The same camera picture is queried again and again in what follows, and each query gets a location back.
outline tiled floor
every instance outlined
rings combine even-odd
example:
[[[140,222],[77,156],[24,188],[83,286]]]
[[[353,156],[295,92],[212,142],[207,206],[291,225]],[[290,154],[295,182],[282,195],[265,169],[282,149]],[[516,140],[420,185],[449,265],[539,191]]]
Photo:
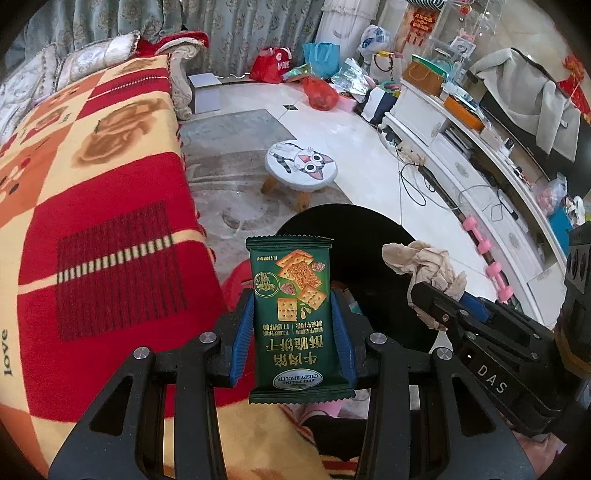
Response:
[[[457,272],[465,271],[467,291],[490,300],[496,299],[492,282],[483,274],[486,264],[456,217],[427,200],[414,202],[401,186],[399,164],[381,144],[377,132],[353,113],[340,110],[320,112],[312,109],[301,86],[241,84],[220,87],[222,108],[195,118],[266,109],[298,140],[326,151],[339,166],[337,185],[356,205],[375,210],[400,223],[414,238],[449,251]],[[296,109],[286,109],[294,105]],[[440,205],[443,200],[429,192],[423,178],[408,167],[405,178]],[[408,187],[410,195],[424,203]]]

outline green snack wrapper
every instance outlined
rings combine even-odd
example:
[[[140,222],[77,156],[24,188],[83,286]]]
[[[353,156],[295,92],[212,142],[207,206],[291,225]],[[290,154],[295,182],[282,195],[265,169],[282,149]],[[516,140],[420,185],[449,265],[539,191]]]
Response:
[[[341,375],[330,309],[330,240],[246,239],[255,292],[251,403],[316,403],[355,392]]]

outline chinese knot decoration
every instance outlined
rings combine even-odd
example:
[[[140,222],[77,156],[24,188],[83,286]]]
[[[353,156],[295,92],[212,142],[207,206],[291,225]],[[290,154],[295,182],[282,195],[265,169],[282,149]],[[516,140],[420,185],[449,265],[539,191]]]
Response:
[[[583,64],[575,56],[569,55],[564,59],[562,65],[570,71],[570,76],[566,80],[558,82],[558,85],[570,95],[570,99],[575,107],[581,111],[585,121],[591,125],[591,108],[589,108],[589,103],[585,98],[583,89],[580,87],[581,82],[585,78]]]
[[[419,47],[423,46],[425,37],[433,31],[437,16],[438,13],[436,12],[417,8],[410,21],[410,32],[408,33],[407,42]]]

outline blue bag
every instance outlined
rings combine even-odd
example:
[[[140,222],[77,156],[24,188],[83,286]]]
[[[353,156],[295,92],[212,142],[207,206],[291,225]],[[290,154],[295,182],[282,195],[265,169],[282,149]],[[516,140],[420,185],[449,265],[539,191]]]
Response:
[[[340,45],[334,43],[304,44],[304,58],[312,67],[312,73],[327,79],[339,71]]]

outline blue gripper pad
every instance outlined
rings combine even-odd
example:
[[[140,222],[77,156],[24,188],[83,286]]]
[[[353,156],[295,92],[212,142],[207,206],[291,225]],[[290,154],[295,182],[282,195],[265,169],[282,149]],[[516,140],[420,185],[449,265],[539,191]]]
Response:
[[[251,344],[252,329],[255,314],[255,294],[251,292],[246,301],[246,306],[242,312],[240,325],[236,332],[236,339],[232,347],[232,367],[230,369],[230,383],[235,387],[238,380],[242,378],[246,357],[248,356],[248,347]]]
[[[479,322],[486,323],[491,316],[491,313],[482,303],[480,303],[480,300],[475,296],[470,295],[468,292],[464,292],[464,295],[462,295],[462,298],[460,299],[460,303],[464,305],[466,310],[469,311]]]
[[[349,339],[349,332],[345,326],[343,315],[340,311],[334,293],[330,295],[330,305],[333,318],[333,336],[335,338],[336,351],[339,354],[340,368],[343,378],[354,388],[357,384],[357,372],[355,371],[355,351]]]

